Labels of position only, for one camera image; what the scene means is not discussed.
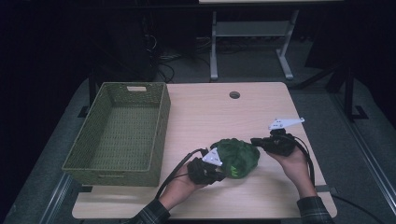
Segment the white plastic piece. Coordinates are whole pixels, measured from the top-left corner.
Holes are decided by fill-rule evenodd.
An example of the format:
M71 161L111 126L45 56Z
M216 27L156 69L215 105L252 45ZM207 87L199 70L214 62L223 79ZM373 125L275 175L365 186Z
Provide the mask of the white plastic piece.
M275 121L268 127L269 130L283 129L297 123L303 123L305 120L300 119L275 119Z
M218 154L218 149L215 147L212 150L210 150L204 157L202 157L202 161L221 166L222 162L220 160L219 154Z

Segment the plaid sleeve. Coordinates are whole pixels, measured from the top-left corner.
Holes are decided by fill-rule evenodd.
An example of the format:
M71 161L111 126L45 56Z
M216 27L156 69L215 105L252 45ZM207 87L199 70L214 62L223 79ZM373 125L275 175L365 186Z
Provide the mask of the plaid sleeve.
M146 205L135 217L128 221L129 224L162 224L170 217L168 210L154 199Z
M319 197L302 198L297 202L304 224L334 223Z

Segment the person's left hand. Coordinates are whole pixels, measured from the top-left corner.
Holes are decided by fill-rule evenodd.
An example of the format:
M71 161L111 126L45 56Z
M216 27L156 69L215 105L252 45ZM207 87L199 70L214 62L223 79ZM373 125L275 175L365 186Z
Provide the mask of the person's left hand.
M165 191L161 195L159 201L169 211L176 205L183 203L187 198L190 197L196 190L205 187L206 185L194 184L189 176L187 175L187 163L184 164L175 174L176 177L173 179Z

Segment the floor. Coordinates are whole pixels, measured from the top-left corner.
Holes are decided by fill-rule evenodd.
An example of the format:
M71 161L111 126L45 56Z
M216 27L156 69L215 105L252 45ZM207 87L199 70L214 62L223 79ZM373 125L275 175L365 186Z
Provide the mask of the floor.
M320 72L304 67L311 47L309 41L290 43L287 59L294 74L286 80L276 58L275 49L282 39L238 39L231 45L224 41L218 56L217 82L284 82L296 85ZM160 65L166 81L172 83L209 82L209 54L201 51L196 58L177 58ZM167 59L177 52L169 50ZM343 90L336 94L325 91L329 77L290 95L301 117L318 163L332 193L346 199L383 223L396 223L391 206L396 186L396 131L375 105L370 92L355 80L354 105L360 105L368 119L350 122L343 113ZM163 81L158 75L156 81ZM52 137L11 208L6 224L13 223L122 223L125 220L77 220L72 208L81 185L64 175L64 162L84 118L78 115L89 104L88 80L81 83L66 108ZM338 215L336 223L379 223L357 206L334 199ZM299 223L298 219L281 220Z

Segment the green woven basket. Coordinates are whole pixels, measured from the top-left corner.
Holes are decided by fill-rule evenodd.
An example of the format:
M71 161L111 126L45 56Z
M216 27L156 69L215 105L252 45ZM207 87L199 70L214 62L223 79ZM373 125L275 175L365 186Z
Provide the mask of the green woven basket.
M158 186L170 105L165 83L103 83L62 169L83 185Z

